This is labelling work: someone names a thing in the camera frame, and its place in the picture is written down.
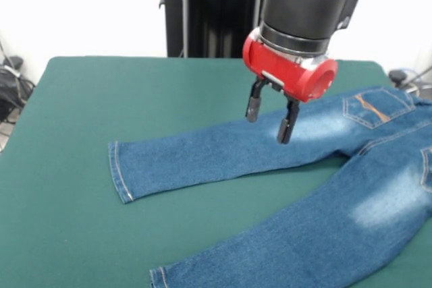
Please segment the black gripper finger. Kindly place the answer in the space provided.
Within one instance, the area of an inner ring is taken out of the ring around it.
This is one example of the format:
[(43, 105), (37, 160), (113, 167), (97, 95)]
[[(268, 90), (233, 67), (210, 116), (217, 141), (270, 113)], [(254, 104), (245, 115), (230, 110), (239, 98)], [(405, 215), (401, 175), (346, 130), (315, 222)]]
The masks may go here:
[(245, 112), (245, 117), (250, 123), (254, 123), (258, 118), (259, 110), (261, 107), (261, 92), (267, 84), (268, 80), (257, 78), (252, 85)]
[(287, 113), (281, 121), (277, 134), (277, 141), (280, 144), (287, 144), (290, 141), (300, 110), (300, 103), (298, 100), (288, 96), (287, 100)]

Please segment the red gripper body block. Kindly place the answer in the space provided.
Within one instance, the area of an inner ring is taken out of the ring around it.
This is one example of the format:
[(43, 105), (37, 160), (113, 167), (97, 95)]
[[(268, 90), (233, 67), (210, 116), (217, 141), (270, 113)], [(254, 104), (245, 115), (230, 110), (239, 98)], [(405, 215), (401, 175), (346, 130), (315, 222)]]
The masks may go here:
[(261, 40), (258, 28), (247, 36), (242, 55), (246, 67), (259, 78), (304, 103), (321, 98), (338, 71), (338, 63), (326, 55), (302, 58), (272, 49)]

